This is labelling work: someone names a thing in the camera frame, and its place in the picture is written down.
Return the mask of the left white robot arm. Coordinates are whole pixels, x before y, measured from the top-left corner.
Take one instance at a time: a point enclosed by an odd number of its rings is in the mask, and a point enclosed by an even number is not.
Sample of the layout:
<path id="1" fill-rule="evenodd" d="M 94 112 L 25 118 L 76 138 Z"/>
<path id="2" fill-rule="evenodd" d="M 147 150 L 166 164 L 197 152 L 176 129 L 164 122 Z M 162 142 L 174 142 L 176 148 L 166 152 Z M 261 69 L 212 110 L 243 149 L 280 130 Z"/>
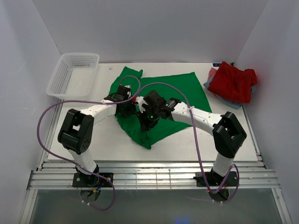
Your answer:
<path id="1" fill-rule="evenodd" d="M 72 155 L 77 163 L 76 170 L 88 186 L 99 182 L 98 165 L 92 159 L 89 146 L 92 141 L 93 127 L 100 121 L 120 113 L 135 112 L 131 86 L 119 85 L 115 93 L 109 94 L 100 104 L 83 110 L 70 109 L 58 134 L 58 142 Z"/>

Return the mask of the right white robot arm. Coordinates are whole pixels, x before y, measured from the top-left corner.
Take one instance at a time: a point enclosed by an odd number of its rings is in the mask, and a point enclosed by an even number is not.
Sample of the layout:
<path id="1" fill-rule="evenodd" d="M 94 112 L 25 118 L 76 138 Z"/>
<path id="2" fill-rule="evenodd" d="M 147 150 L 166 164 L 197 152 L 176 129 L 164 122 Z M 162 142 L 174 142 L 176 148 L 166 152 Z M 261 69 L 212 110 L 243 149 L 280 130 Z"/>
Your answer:
<path id="1" fill-rule="evenodd" d="M 216 185 L 222 185 L 228 180 L 227 172 L 247 138 L 233 113 L 221 115 L 191 108 L 176 98 L 165 100 L 156 91 L 151 91 L 145 97 L 137 97 L 136 103 L 139 107 L 137 117 L 143 132 L 154 128 L 160 119 L 167 119 L 195 126 L 213 136 L 218 153 L 209 178 Z"/>

